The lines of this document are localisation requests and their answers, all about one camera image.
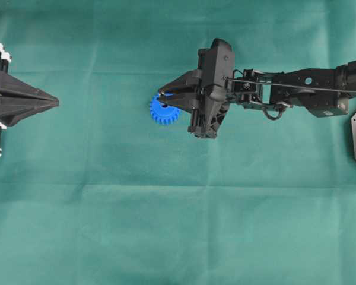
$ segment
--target teal fabric surface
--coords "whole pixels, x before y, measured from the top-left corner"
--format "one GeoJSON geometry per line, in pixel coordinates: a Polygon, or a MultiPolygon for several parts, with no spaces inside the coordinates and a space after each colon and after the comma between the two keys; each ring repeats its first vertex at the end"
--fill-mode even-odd
{"type": "Polygon", "coordinates": [[[240,69],[335,68],[356,1],[0,0],[11,74],[61,101],[4,134],[0,284],[356,284],[350,116],[150,118],[215,37],[240,69]]]}

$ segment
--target black robot arm segment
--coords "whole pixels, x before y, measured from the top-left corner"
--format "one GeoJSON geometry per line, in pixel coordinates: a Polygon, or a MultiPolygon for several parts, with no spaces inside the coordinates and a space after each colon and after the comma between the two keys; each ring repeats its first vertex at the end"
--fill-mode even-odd
{"type": "Polygon", "coordinates": [[[9,75],[11,59],[11,55],[0,43],[0,140],[3,129],[14,126],[31,115],[59,106],[56,97],[9,75]]]}
{"type": "Polygon", "coordinates": [[[317,117],[348,114],[348,100],[356,97],[356,61],[336,69],[303,69],[266,73],[234,69],[230,44],[215,39],[210,49],[198,52],[198,68],[159,89],[159,101],[191,114],[189,132],[215,138],[230,104],[261,110],[272,120],[292,106],[304,106],[317,117]],[[270,85],[269,103],[263,85],[270,85]]]}

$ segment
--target gear teeth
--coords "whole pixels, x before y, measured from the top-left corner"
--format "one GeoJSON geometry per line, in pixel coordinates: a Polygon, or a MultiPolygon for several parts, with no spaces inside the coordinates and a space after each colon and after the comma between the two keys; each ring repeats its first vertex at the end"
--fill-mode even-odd
{"type": "Polygon", "coordinates": [[[153,120],[161,125],[168,125],[178,120],[181,110],[172,106],[162,108],[162,104],[157,100],[159,94],[155,95],[149,102],[149,114],[153,120]]]}

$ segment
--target black cable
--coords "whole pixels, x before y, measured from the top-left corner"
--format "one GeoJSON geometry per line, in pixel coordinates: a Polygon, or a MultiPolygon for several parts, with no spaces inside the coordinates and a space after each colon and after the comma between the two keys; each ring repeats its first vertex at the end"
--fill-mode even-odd
{"type": "Polygon", "coordinates": [[[244,75],[240,70],[235,69],[235,70],[232,72],[233,78],[235,78],[235,74],[236,74],[237,72],[239,72],[241,75],[244,75]]]}
{"type": "Polygon", "coordinates": [[[250,83],[250,84],[259,84],[259,85],[270,85],[270,86],[280,86],[280,87],[288,87],[288,88],[303,88],[309,90],[317,90],[317,91],[332,91],[332,92],[341,92],[341,93],[356,93],[352,90],[341,90],[341,89],[328,89],[328,88],[317,88],[317,87],[308,87],[308,86],[299,86],[299,85],[291,85],[291,84],[281,84],[281,83],[269,83],[269,82],[255,82],[252,80],[245,79],[235,79],[235,78],[226,78],[229,81],[234,82],[242,82],[242,83],[250,83]]]}
{"type": "Polygon", "coordinates": [[[265,115],[269,120],[277,121],[278,119],[280,119],[280,118],[282,117],[282,115],[283,115],[284,112],[286,111],[286,108],[282,108],[281,110],[279,110],[279,113],[278,113],[277,117],[271,116],[271,115],[268,113],[268,110],[266,110],[266,108],[263,108],[262,111],[263,111],[264,115],[265,115]]]}

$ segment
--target wrinkled fabric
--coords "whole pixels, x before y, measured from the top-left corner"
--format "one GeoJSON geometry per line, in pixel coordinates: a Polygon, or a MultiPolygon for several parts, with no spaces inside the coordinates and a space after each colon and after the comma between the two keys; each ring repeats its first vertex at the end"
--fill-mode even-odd
{"type": "Polygon", "coordinates": [[[61,101],[5,131],[0,284],[356,284],[350,116],[150,118],[215,37],[239,69],[335,68],[356,1],[0,1],[10,73],[61,101]]]}

